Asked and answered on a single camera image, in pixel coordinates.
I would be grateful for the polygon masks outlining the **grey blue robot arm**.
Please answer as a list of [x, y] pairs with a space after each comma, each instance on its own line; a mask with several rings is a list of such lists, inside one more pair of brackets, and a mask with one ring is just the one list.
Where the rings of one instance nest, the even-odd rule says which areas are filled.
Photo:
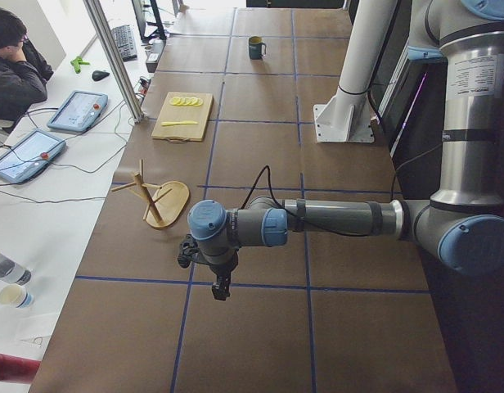
[[289, 232], [346, 237], [390, 235], [416, 243], [466, 275], [504, 265], [503, 201], [495, 189], [497, 117], [504, 93], [504, 1], [415, 1], [408, 56], [446, 61], [439, 190], [426, 200], [312, 201], [247, 197], [242, 207], [196, 203], [178, 263], [215, 274], [217, 300], [229, 297], [244, 246], [282, 246]]

